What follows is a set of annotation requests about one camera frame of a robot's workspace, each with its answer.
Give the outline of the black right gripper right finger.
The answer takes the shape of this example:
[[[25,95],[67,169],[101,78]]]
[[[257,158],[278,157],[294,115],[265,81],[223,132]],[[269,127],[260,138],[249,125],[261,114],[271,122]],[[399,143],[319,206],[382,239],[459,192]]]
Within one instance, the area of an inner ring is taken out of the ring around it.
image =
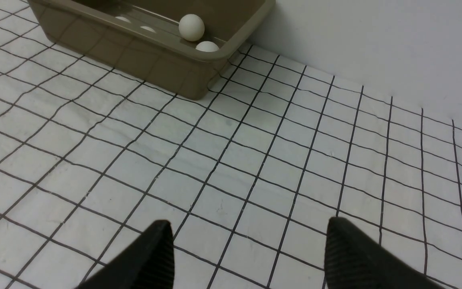
[[[324,253],[329,289],[441,289],[348,219],[329,219]]]

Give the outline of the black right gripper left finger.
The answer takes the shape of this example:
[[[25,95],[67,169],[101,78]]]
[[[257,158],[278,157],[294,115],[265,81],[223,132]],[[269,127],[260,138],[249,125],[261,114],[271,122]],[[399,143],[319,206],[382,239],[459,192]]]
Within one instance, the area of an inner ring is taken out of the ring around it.
[[[172,289],[175,278],[171,223],[156,220],[79,289]]]

